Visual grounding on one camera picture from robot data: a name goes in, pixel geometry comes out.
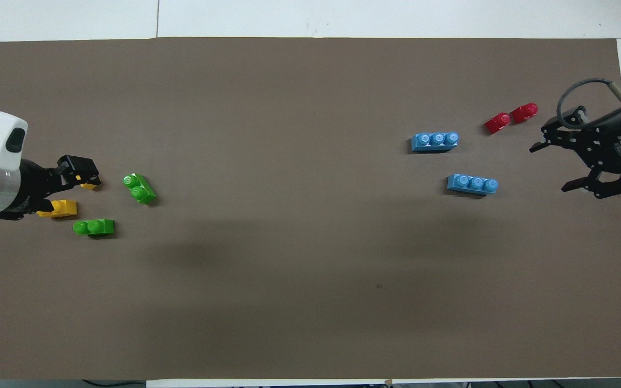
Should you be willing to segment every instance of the black cable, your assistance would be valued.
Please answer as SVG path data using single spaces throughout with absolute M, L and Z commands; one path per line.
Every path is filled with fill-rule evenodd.
M 578 88 L 579 86 L 586 85 L 586 84 L 594 84 L 594 83 L 605 84 L 605 85 L 610 86 L 613 83 L 613 81 L 610 81 L 609 79 L 604 79 L 604 78 L 589 78 L 589 79 L 584 79 L 583 81 L 579 81 L 576 84 L 570 86 L 569 89 L 567 89 L 567 91 L 564 92 L 564 94 L 561 96 L 560 100 L 557 101 L 557 120 L 561 123 L 562 126 L 564 126 L 565 128 L 569 128 L 569 129 L 590 128 L 592 126 L 596 126 L 597 123 L 600 123 L 603 120 L 607 120 L 621 113 L 621 107 L 619 107 L 616 110 L 613 110 L 612 112 L 608 113 L 607 115 L 604 115 L 603 117 L 597 120 L 593 120 L 590 123 L 584 123 L 584 124 L 571 124 L 571 123 L 568 123 L 564 119 L 564 117 L 562 117 L 562 104 L 564 103 L 564 99 L 566 99 L 567 96 L 569 96 L 574 91 L 574 89 Z
M 124 385 L 145 385 L 145 382 L 143 381 L 122 381 L 120 383 L 113 383 L 113 384 L 99 384 L 99 383 L 93 383 L 90 380 L 82 380 L 85 383 L 88 383 L 90 385 L 94 385 L 94 386 L 124 386 Z

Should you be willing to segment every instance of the blue lego block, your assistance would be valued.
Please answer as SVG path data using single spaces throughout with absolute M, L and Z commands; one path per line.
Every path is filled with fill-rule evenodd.
M 472 177 L 466 174 L 452 174 L 447 178 L 447 189 L 470 192 L 480 196 L 495 194 L 498 186 L 498 181 L 494 179 Z
M 417 133 L 411 138 L 413 152 L 448 151 L 459 145 L 459 134 L 456 132 Z

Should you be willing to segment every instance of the green lego block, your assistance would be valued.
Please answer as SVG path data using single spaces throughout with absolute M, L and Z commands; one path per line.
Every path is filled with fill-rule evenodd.
M 155 194 L 143 175 L 126 175 L 123 177 L 123 184 L 130 189 L 131 197 L 135 198 L 139 204 L 149 204 L 153 199 L 157 198 L 157 194 Z
M 113 219 L 89 219 L 88 221 L 77 221 L 73 224 L 73 231 L 77 235 L 113 235 Z

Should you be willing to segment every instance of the yellow lego block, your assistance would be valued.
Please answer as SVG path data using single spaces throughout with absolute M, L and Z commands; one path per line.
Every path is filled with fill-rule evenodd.
M 40 217 L 57 218 L 78 214 L 76 201 L 71 201 L 70 199 L 52 201 L 52 206 L 54 206 L 54 211 L 38 211 L 37 215 Z

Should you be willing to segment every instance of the brown board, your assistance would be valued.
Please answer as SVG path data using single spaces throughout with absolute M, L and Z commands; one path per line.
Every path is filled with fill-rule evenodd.
M 562 193 L 578 157 L 528 152 L 587 77 L 619 80 L 614 40 L 0 43 L 24 157 L 93 158 L 102 187 L 52 198 L 116 220 L 0 221 L 0 378 L 621 376 L 621 196 Z M 459 146 L 409 152 L 437 130 Z

